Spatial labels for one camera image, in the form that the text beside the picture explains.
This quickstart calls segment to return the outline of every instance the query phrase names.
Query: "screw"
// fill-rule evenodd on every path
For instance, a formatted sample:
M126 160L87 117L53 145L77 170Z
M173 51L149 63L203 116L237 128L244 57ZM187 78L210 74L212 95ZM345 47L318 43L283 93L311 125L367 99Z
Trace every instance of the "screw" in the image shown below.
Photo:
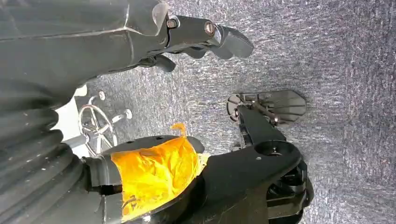
M210 36L214 34L214 25L212 22L208 21L205 23L205 32Z
M166 21L166 26L169 29L176 28L177 27L177 22L174 19L170 19L170 20Z

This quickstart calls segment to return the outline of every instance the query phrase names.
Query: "gray carpet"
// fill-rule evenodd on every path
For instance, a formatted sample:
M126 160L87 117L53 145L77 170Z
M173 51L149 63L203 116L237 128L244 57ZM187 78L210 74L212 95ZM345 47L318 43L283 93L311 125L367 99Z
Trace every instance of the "gray carpet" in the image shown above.
M303 152L315 188L306 224L396 223L395 0L173 0L173 14L242 31L248 59L171 56L174 72L135 69L88 84L109 113L132 110L120 141L175 132L184 122L212 154L238 139L225 99L236 91L293 89L306 116L282 128Z

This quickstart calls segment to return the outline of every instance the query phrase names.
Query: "yellow tape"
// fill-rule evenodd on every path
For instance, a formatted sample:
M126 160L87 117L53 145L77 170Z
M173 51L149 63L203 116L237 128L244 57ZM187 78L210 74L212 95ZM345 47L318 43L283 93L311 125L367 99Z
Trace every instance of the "yellow tape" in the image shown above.
M122 181L122 221L154 210L180 195L204 169L208 155L197 154L183 124L182 136L152 148L111 154Z

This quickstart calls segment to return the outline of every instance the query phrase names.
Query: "bolt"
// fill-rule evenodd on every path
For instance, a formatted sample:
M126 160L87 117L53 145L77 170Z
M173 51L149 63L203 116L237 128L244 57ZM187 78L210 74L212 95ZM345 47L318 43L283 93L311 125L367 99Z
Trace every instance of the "bolt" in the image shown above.
M215 30L215 28L214 28L214 25L212 22L208 21L205 23L205 32L208 35L212 36L214 34L214 30Z
M174 19L170 19L170 20L166 21L166 26L169 29L176 28L177 27L177 22Z
M238 110L235 109L235 111L234 111L234 113L233 113L233 116L237 118L238 115L239 115L239 114L238 114Z
M105 93L103 91L99 92L99 99L100 100L105 100L106 99L106 95L105 95Z

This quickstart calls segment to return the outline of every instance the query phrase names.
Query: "nut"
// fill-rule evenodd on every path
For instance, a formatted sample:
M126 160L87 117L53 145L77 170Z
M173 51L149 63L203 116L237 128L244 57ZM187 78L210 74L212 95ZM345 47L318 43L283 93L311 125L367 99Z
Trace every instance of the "nut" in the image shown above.
M174 19L170 19L170 20L166 21L166 26L169 29L176 28L177 27L177 22Z
M205 23L205 32L206 32L208 35L212 36L212 35L214 35L214 31L215 31L215 28L214 28L213 23L210 22L210 21L206 22L206 23Z

